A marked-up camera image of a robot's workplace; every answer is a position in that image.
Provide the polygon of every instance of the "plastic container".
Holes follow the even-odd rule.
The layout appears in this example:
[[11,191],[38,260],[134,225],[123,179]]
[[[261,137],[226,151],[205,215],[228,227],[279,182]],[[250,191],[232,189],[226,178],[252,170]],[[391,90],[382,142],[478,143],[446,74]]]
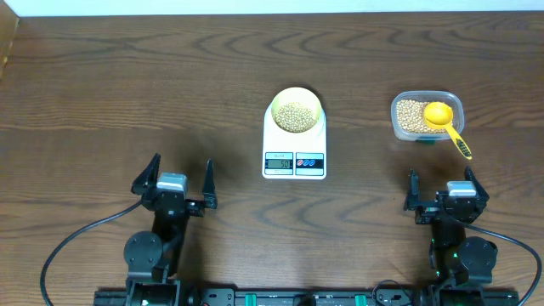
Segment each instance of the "plastic container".
[[450,139],[450,135],[447,133],[411,133],[402,129],[399,125],[399,118],[397,117],[397,104],[402,99],[413,99],[418,102],[444,102],[453,110],[453,128],[459,134],[461,134],[462,130],[465,128],[465,115],[462,111],[461,101],[453,93],[433,90],[414,90],[399,94],[391,104],[391,122],[393,123],[394,135],[397,136],[398,139],[409,141]]

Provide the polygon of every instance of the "digital kitchen scale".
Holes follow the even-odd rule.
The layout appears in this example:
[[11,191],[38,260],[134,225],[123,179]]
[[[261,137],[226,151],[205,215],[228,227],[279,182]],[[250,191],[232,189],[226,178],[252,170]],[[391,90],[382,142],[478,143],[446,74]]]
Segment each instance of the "digital kitchen scale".
[[[298,102],[313,111],[316,124],[306,132],[290,133],[274,120],[286,104]],[[278,93],[264,114],[263,176],[267,179],[324,179],[326,176],[326,117],[317,96],[308,89]]]

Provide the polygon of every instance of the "black cable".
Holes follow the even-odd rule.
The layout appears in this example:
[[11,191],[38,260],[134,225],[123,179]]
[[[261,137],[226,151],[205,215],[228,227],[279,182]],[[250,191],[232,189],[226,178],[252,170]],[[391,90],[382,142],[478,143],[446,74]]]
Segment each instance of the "black cable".
[[520,247],[524,248],[525,250],[529,251],[535,257],[535,259],[536,259],[536,275],[535,275],[535,279],[533,280],[533,283],[530,285],[529,290],[527,291],[527,293],[525,293],[524,297],[519,301],[517,306],[522,306],[523,304],[525,304],[525,302],[527,302],[527,300],[529,299],[530,295],[533,294],[533,292],[535,291],[536,287],[538,286],[538,282],[541,279],[542,261],[541,261],[541,257],[538,256],[538,253],[532,247],[524,244],[523,242],[521,242],[519,240],[508,237],[507,235],[498,234],[496,232],[492,232],[492,231],[487,230],[487,229],[481,229],[481,228],[479,228],[477,226],[474,226],[474,225],[471,225],[471,224],[466,224],[466,223],[461,222],[461,221],[457,220],[456,218],[452,217],[449,213],[447,213],[446,215],[448,217],[450,217],[452,220],[454,220],[455,222],[457,222],[458,224],[461,224],[462,226],[464,226],[465,228],[467,228],[469,230],[475,230],[475,231],[478,231],[478,232],[483,233],[483,234],[492,235],[492,236],[494,236],[496,238],[503,239],[504,241],[512,242],[516,246],[520,246]]
[[402,292],[410,299],[409,303],[404,304],[404,305],[400,305],[400,306],[408,306],[408,305],[413,304],[414,301],[412,300],[411,294],[408,294],[408,292],[405,290],[405,288],[401,284],[399,284],[396,280],[382,280],[379,283],[377,283],[377,285],[374,287],[374,289],[372,289],[372,299],[374,300],[374,304],[385,306],[382,303],[377,301],[375,291],[379,286],[383,285],[383,283],[386,283],[386,282],[392,282],[395,285],[397,285],[400,288],[400,290],[402,290]]
[[91,223],[89,225],[83,226],[82,228],[78,229],[77,231],[75,231],[74,233],[72,233],[71,235],[66,237],[66,239],[64,239],[53,250],[53,252],[51,252],[51,255],[49,255],[49,257],[48,257],[48,260],[46,260],[45,263],[43,264],[42,274],[40,275],[40,289],[42,290],[42,297],[43,297],[43,300],[45,301],[46,305],[53,306],[53,303],[51,303],[51,300],[49,299],[48,290],[45,288],[45,275],[48,272],[48,268],[49,268],[49,265],[51,264],[51,261],[53,261],[53,258],[57,255],[57,253],[60,251],[60,249],[62,249],[68,242],[70,242],[72,239],[76,238],[82,232],[85,232],[87,230],[92,229],[95,226],[99,226],[99,225],[104,224],[106,222],[110,222],[111,220],[122,217],[122,216],[126,215],[127,213],[130,213],[131,211],[133,211],[138,206],[140,206],[140,204],[141,204],[141,201],[138,201],[136,204],[132,205],[131,207],[125,209],[122,212],[118,212],[118,213],[114,214],[113,216],[109,216],[108,218],[103,218],[103,219],[95,221],[95,222],[93,222],[93,223]]

